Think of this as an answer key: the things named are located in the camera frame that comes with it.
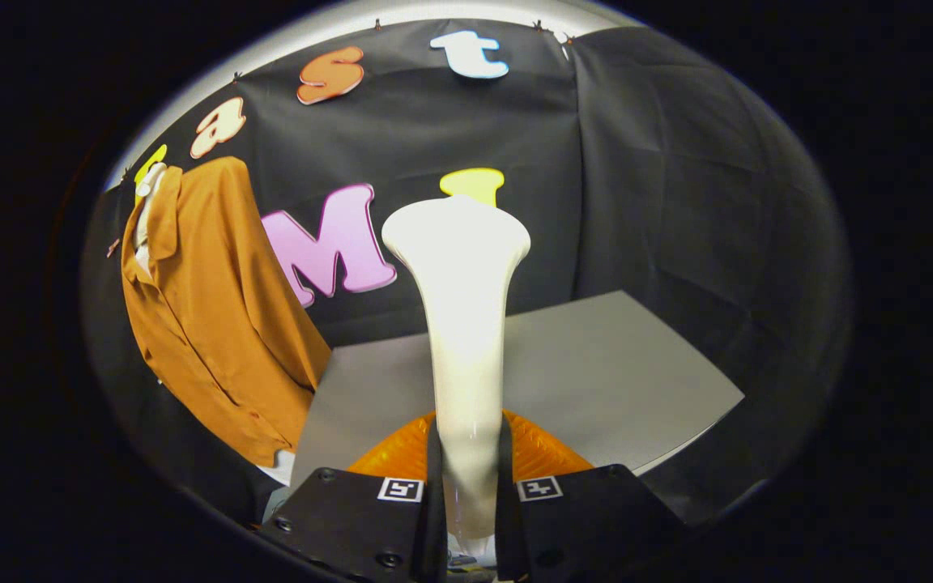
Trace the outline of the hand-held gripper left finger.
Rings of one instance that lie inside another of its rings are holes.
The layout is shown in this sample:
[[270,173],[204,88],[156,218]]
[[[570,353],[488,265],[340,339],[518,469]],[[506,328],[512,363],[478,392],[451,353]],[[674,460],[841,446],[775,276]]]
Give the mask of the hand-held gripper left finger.
[[426,479],[319,467],[258,531],[307,582],[445,582],[448,545],[436,417],[410,423]]

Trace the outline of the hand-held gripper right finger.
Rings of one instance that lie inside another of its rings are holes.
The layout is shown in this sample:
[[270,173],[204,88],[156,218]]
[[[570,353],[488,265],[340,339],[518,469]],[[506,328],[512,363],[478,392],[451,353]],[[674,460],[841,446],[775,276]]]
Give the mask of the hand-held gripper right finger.
[[510,582],[637,582],[688,537],[621,464],[595,467],[504,411],[497,462],[497,575]]

